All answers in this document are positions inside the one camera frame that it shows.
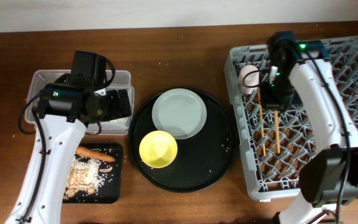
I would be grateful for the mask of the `wooden chopstick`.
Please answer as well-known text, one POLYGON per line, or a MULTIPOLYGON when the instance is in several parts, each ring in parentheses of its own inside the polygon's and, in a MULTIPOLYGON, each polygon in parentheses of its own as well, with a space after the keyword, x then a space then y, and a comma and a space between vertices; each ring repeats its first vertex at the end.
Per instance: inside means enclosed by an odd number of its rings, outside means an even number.
POLYGON ((277 142, 277 153, 281 153, 281 144, 280 144, 280 128, 279 128, 279 115, 278 111, 274 111, 274 119, 275 119, 275 136, 277 142))
MULTIPOLYGON (((263 118, 263 109, 262 109, 262 100, 261 100, 261 94, 260 94, 260 88, 258 88, 257 90, 257 94, 258 94, 258 103, 259 103, 259 118, 262 122, 262 125, 260 127, 261 130, 261 137, 262 140, 265 137, 265 133, 264 133, 264 118, 263 118)), ((265 143, 263 142, 262 144, 262 155, 265 157, 266 156, 266 148, 265 148, 265 143)))

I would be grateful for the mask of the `pink plastic cup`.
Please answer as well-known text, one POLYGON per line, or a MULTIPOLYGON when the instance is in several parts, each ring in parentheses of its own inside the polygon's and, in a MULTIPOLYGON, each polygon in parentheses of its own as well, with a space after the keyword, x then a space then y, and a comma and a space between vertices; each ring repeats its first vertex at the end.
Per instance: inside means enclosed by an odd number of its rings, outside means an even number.
POLYGON ((249 95, 257 89, 259 85, 259 70, 256 66, 246 65, 241 68, 238 76, 239 90, 249 95))

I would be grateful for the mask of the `yellow bowl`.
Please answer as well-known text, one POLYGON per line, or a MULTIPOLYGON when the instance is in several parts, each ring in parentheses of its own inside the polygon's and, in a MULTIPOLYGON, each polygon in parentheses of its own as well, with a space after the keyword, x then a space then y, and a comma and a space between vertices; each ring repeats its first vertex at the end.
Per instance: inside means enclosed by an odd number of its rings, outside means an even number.
POLYGON ((154 169, 169 166, 176 158, 178 145, 175 138, 165 131, 146 134, 139 146, 141 160, 154 169))

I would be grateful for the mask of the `grey round plate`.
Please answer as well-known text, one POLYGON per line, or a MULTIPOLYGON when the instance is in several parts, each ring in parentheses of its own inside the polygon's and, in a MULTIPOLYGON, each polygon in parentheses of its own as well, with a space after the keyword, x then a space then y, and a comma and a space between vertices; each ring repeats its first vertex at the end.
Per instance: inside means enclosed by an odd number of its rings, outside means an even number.
POLYGON ((152 107, 152 121, 160 131, 175 139, 187 139, 198 134, 206 123, 204 101, 194 91, 174 88, 157 97, 152 107))

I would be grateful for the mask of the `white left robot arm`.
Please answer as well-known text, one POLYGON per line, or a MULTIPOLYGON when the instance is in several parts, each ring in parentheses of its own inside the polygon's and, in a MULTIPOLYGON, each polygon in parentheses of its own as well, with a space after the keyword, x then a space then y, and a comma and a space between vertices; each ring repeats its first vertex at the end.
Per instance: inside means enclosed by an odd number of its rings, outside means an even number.
POLYGON ((62 203, 81 190, 68 185, 72 160, 91 124, 130 117, 125 89, 108 90, 116 74, 106 57, 77 51, 71 70, 33 98, 35 142, 24 182, 7 223, 60 223, 62 203))

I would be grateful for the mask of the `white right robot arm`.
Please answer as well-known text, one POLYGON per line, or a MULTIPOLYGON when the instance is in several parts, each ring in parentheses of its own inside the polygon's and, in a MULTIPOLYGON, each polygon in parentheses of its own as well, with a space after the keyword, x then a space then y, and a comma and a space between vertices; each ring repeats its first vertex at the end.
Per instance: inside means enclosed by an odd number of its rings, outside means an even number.
POLYGON ((300 193, 273 217, 274 223, 318 223, 358 199, 358 128, 333 77, 329 54, 320 40, 299 42, 290 31, 267 42, 268 77, 260 87, 262 107, 285 112, 297 95, 316 141, 316 155, 299 174, 300 193))

